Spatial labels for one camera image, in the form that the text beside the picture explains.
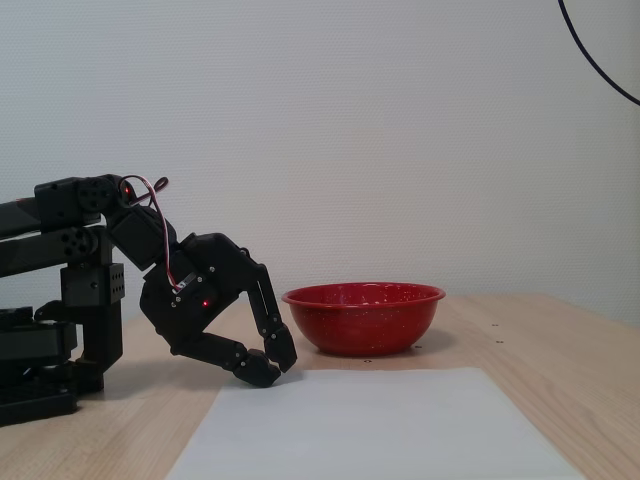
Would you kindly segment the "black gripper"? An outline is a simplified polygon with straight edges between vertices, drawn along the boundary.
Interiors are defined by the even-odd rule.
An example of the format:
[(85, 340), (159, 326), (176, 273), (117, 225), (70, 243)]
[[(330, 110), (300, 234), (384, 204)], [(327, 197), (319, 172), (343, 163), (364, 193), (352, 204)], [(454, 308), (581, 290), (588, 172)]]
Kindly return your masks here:
[[(221, 233), (191, 234), (170, 255), (170, 269), (182, 282), (180, 288), (169, 284), (164, 267), (159, 264), (145, 275), (140, 308), (173, 355), (218, 366), (260, 388), (272, 386), (280, 370), (294, 366), (294, 340), (280, 315), (267, 268), (245, 248)], [(266, 355), (204, 333), (242, 292), (248, 293)]]

